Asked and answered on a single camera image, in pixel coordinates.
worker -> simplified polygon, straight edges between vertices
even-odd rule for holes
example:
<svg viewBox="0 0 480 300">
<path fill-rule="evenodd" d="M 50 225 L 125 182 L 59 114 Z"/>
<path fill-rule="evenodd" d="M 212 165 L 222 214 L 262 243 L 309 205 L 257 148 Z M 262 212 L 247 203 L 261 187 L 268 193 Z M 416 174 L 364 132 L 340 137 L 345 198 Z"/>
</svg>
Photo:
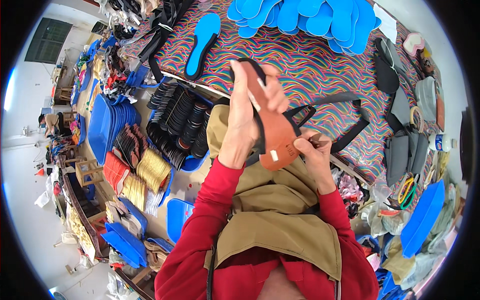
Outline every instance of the worker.
<svg viewBox="0 0 480 300">
<path fill-rule="evenodd" d="M 55 134 L 55 129 L 62 136 L 72 135 L 70 128 L 66 128 L 63 124 L 63 114 L 61 112 L 57 114 L 40 114 L 38 116 L 38 124 L 45 124 L 45 137 Z"/>
<path fill-rule="evenodd" d="M 373 300 L 378 281 L 350 228 L 330 172 L 332 141 L 315 149 L 302 129 L 292 164 L 245 168 L 259 138 L 246 73 L 230 62 L 229 105 L 215 104 L 207 127 L 212 167 L 180 239 L 155 278 L 157 300 Z M 284 112 L 275 67 L 263 65 L 268 109 Z M 319 211 L 312 207 L 319 204 Z"/>
</svg>

floor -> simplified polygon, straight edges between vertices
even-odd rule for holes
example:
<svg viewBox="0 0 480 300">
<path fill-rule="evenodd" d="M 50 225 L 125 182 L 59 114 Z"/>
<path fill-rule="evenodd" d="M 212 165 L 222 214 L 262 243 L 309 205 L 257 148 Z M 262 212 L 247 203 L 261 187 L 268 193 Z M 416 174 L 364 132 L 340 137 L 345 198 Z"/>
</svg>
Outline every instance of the floor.
<svg viewBox="0 0 480 300">
<path fill-rule="evenodd" d="M 90 80 L 87 89 L 80 93 L 76 111 L 80 113 L 82 116 L 85 117 L 85 123 L 87 125 L 88 131 L 88 124 L 90 123 L 90 112 L 86 110 L 87 108 L 87 101 L 90 98 L 90 91 L 92 90 L 93 79 Z M 140 112 L 142 116 L 142 123 L 141 128 L 145 132 L 145 127 L 148 123 L 151 110 L 146 107 L 150 95 L 155 91 L 153 88 L 149 88 L 146 90 L 138 90 L 136 94 L 136 98 L 138 102 L 134 103 L 135 108 Z M 95 159 L 95 156 L 92 153 L 92 149 L 88 142 L 88 135 L 85 139 L 85 142 L 80 145 L 79 147 L 79 154 L 87 159 Z M 165 199 L 163 204 L 158 208 L 157 217 L 154 217 L 149 214 L 144 214 L 148 220 L 148 228 L 147 232 L 149 237 L 157 238 L 161 237 L 169 241 L 167 235 L 167 226 L 165 222 L 165 217 L 167 215 L 167 203 L 170 199 L 178 198 L 182 200 L 186 200 L 192 202 L 195 200 L 198 191 L 200 190 L 201 183 L 204 181 L 209 169 L 211 167 L 210 159 L 206 159 L 204 164 L 200 167 L 200 169 L 193 173 L 186 173 L 183 171 L 175 171 L 173 176 L 173 182 L 171 185 L 171 192 L 170 195 Z M 105 180 L 99 183 L 97 186 L 97 190 L 99 193 L 97 194 L 97 198 L 99 199 L 100 206 L 104 207 L 103 201 L 107 200 L 110 201 L 112 197 L 115 195 L 113 188 L 110 184 Z"/>
</svg>

gray fabric piece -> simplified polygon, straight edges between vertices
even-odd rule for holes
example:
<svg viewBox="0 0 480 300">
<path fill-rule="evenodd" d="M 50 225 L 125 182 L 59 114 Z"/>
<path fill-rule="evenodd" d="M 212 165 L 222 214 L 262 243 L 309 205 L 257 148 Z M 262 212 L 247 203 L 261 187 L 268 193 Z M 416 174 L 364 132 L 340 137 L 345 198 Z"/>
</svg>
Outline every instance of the gray fabric piece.
<svg viewBox="0 0 480 300">
<path fill-rule="evenodd" d="M 410 104 L 402 86 L 396 91 L 391 112 L 403 126 L 410 124 Z"/>
<path fill-rule="evenodd" d="M 392 186 L 399 181 L 407 170 L 408 136 L 399 131 L 386 141 L 385 159 L 387 164 L 386 181 Z"/>
<path fill-rule="evenodd" d="M 428 150 L 428 138 L 425 134 L 420 134 L 418 137 L 418 146 L 413 159 L 412 173 L 421 174 L 423 168 L 425 167 L 425 162 L 427 160 L 427 151 Z"/>
<path fill-rule="evenodd" d="M 388 62 L 390 64 L 394 64 L 393 66 L 395 69 L 401 69 L 402 71 L 405 71 L 405 66 L 403 65 L 402 61 L 400 60 L 400 57 L 396 51 L 395 44 L 392 43 L 391 40 L 387 40 L 385 43 L 383 40 L 381 42 L 382 44 L 382 50 L 387 56 Z"/>
<path fill-rule="evenodd" d="M 415 159 L 415 154 L 417 153 L 417 147 L 419 142 L 419 132 L 415 128 L 412 132 L 407 130 L 408 134 L 408 148 L 410 149 L 411 156 L 408 158 L 407 172 L 412 171 L 413 161 Z"/>
</svg>

zipper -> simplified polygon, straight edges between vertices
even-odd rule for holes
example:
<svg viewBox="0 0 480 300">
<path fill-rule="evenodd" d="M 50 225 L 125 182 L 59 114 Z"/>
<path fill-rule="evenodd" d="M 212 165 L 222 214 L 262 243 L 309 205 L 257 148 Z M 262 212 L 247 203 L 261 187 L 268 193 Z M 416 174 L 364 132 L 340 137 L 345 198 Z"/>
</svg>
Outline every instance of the zipper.
<svg viewBox="0 0 480 300">
<path fill-rule="evenodd" d="M 340 300 L 342 298 L 342 285 L 340 284 L 340 281 L 335 280 L 335 285 L 334 285 L 334 299 L 335 300 Z"/>
</svg>

